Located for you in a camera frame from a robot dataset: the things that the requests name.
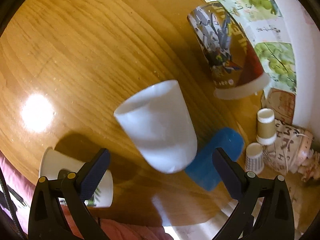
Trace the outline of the brown haired doll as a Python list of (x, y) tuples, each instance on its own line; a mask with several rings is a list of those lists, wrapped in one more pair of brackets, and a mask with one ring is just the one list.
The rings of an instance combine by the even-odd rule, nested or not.
[(311, 149), (299, 166), (298, 173), (302, 175), (301, 180), (305, 183), (309, 180), (319, 180), (319, 152)]

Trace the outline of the grape picture strip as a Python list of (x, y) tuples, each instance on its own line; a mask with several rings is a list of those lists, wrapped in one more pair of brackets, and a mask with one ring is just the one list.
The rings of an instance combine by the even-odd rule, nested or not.
[(284, 18), (275, 0), (205, 1), (220, 2), (241, 25), (264, 71), (271, 78), (268, 88), (295, 94), (295, 56)]

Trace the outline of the brown cardboard box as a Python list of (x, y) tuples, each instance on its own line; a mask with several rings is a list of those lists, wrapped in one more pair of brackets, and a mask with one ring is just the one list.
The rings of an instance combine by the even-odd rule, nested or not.
[(268, 95), (262, 94), (261, 105), (263, 108), (272, 109), (276, 119), (291, 125), (295, 111), (295, 100), (295, 94), (271, 88)]

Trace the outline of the robot print plastic cup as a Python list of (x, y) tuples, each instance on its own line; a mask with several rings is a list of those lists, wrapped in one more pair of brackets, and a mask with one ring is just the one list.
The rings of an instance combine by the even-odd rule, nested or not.
[(270, 83), (245, 32), (220, 2), (196, 7), (187, 20), (208, 62), (217, 98), (244, 98)]

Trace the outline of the brown white paper cup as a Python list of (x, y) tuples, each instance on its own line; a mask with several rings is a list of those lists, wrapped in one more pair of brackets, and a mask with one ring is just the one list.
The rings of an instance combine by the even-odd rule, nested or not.
[(256, 139), (261, 145), (272, 145), (277, 138), (274, 111), (262, 108), (257, 112)]

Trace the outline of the grey checked paper cup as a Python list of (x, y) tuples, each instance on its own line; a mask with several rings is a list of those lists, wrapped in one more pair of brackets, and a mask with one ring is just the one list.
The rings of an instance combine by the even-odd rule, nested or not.
[(263, 146), (258, 142), (253, 142), (246, 147), (245, 171), (259, 175), (263, 169)]

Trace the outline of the plain white cup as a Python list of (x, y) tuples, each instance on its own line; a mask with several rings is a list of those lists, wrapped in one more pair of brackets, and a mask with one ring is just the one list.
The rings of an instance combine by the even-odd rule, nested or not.
[(125, 100), (114, 117), (157, 171), (180, 172), (195, 159), (197, 137), (178, 81), (141, 90)]

